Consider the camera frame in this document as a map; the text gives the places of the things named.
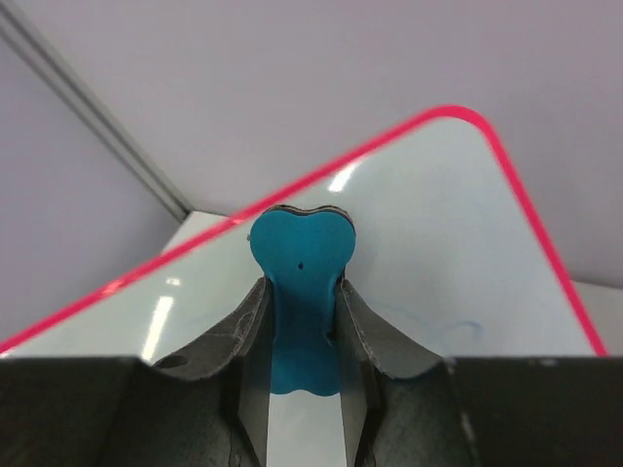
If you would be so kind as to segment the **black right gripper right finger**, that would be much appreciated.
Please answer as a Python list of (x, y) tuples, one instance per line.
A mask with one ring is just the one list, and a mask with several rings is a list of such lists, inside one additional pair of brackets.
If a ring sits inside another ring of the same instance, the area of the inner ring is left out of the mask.
[(349, 466), (453, 466), (452, 393), (442, 359), (335, 287), (335, 343)]

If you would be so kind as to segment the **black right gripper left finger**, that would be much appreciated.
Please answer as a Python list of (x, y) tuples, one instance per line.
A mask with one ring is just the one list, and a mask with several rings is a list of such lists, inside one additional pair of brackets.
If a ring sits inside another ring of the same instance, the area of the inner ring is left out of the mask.
[(273, 285), (262, 277), (238, 307), (156, 369), (181, 383), (165, 418), (182, 466), (265, 466), (273, 353)]

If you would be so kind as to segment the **blue whiteboard eraser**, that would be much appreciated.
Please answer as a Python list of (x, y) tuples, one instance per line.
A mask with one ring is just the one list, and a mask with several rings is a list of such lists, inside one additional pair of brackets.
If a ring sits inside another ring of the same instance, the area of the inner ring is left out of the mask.
[(338, 393), (335, 287), (355, 249), (353, 222), (336, 206), (282, 204), (254, 221), (249, 242), (273, 286), (271, 391), (285, 395), (302, 390), (321, 397)]

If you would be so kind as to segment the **pink framed whiteboard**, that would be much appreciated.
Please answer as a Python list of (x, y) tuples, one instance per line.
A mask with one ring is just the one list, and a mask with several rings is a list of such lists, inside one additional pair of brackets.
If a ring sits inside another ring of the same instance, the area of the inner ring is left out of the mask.
[[(350, 217), (340, 280), (441, 357), (453, 466), (621, 464), (622, 362), (494, 129), (460, 106), (414, 117), (4, 342), (2, 464), (182, 466), (165, 426), (181, 383), (154, 365), (266, 277), (249, 233), (282, 204)], [(349, 466), (340, 390), (270, 386), (265, 466)]]

